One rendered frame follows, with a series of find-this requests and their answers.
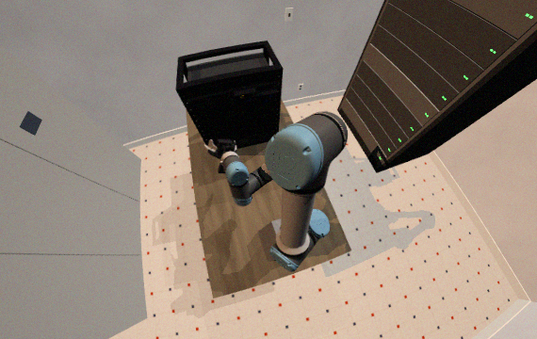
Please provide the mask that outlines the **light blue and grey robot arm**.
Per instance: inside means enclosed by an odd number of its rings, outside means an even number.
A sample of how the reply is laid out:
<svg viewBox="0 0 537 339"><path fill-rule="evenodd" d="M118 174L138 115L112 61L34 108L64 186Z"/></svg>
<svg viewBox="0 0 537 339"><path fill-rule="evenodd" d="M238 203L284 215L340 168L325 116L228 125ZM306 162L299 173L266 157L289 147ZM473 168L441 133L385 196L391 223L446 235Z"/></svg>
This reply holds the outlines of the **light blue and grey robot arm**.
<svg viewBox="0 0 537 339"><path fill-rule="evenodd" d="M347 141L343 120L322 111L275 134L266 147L266 163L250 174L236 153L221 157L218 172L226 174L236 205L250 204L252 194L272 180L281 187L281 227L269 253L288 271L295 271L319 238L330 231L326 215L313 207L316 193L325 186L329 166Z"/></svg>

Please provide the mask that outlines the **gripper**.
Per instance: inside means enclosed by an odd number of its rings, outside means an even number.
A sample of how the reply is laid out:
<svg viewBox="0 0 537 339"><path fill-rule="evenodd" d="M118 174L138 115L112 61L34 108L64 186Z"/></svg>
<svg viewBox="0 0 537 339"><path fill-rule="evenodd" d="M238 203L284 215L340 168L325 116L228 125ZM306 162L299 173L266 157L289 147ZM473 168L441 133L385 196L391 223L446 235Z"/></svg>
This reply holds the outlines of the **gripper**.
<svg viewBox="0 0 537 339"><path fill-rule="evenodd" d="M233 141L233 140L232 140ZM207 151L209 152L209 154L211 154L212 156L215 156L217 157L218 159L221 159L221 157L227 153L227 152L234 152L236 153L236 141L233 141L232 142L231 139L218 139L217 141L217 147L220 146L220 148L218 149L214 144L213 144L213 140L210 139L209 140L209 143L208 145L205 145L204 144L204 147L207 149ZM223 143L224 142L224 143ZM228 144L229 143L229 144ZM220 145L219 145L220 144ZM233 144L233 146L232 146ZM221 147L222 146L222 147ZM225 147L225 146L229 146L229 147ZM232 146L232 147L231 147ZM223 153L224 152L224 153Z"/></svg>

